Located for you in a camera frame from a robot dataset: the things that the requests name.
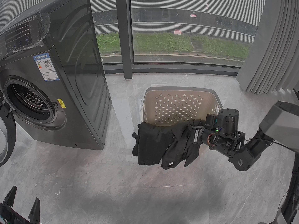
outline glass window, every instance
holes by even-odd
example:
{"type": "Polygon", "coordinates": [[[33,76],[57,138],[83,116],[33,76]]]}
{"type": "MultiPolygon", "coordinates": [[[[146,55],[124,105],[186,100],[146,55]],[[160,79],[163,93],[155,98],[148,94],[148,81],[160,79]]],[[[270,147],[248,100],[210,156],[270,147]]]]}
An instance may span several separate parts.
{"type": "Polygon", "coordinates": [[[115,0],[90,0],[103,63],[122,62],[115,0]]]}
{"type": "MultiPolygon", "coordinates": [[[[0,0],[0,29],[43,0],[0,0]]],[[[115,0],[90,0],[103,63],[122,62],[115,0]]]]}
{"type": "Polygon", "coordinates": [[[131,0],[135,62],[241,66],[266,0],[131,0]]]}

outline front-loading washing machine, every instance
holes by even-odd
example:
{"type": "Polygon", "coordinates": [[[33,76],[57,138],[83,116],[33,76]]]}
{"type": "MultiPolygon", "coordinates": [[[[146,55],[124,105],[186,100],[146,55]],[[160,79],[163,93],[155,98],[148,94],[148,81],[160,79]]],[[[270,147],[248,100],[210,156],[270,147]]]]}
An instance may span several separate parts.
{"type": "Polygon", "coordinates": [[[90,0],[45,0],[6,25],[0,90],[0,166],[14,148],[14,120],[35,140],[102,150],[111,99],[90,0]]]}

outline black garment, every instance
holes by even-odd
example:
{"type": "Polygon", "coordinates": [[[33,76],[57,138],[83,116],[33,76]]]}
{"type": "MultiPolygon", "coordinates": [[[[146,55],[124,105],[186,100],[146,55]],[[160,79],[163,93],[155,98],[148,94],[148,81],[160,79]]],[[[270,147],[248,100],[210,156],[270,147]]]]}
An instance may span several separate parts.
{"type": "Polygon", "coordinates": [[[189,120],[172,126],[155,126],[142,122],[138,125],[138,135],[133,133],[136,145],[133,156],[138,156],[138,164],[158,164],[165,170],[176,167],[182,160],[185,167],[198,157],[200,144],[192,143],[189,126],[204,125],[204,120],[189,120]]]}
{"type": "Polygon", "coordinates": [[[159,164],[165,150],[174,141],[170,126],[155,126],[142,122],[138,125],[138,135],[133,133],[136,145],[133,156],[138,156],[138,164],[159,164]]]}

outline white laundry basket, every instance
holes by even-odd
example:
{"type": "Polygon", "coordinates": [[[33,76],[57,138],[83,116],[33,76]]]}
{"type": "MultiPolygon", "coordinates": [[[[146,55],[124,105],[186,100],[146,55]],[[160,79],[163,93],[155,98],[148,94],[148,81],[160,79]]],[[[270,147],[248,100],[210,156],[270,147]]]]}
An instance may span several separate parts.
{"type": "Polygon", "coordinates": [[[223,109],[215,91],[205,88],[154,86],[146,89],[141,102],[141,120],[157,126],[189,119],[206,119],[223,109]]]}

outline window frame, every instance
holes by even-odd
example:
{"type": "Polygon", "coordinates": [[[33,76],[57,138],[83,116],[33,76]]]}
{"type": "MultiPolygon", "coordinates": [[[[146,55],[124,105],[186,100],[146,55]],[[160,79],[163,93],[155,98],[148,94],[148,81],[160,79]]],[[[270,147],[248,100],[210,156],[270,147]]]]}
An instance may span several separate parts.
{"type": "Polygon", "coordinates": [[[241,67],[205,63],[135,62],[133,49],[131,0],[116,0],[118,33],[121,46],[122,65],[105,63],[106,74],[124,73],[125,79],[132,79],[132,73],[200,73],[236,76],[241,67]]]}

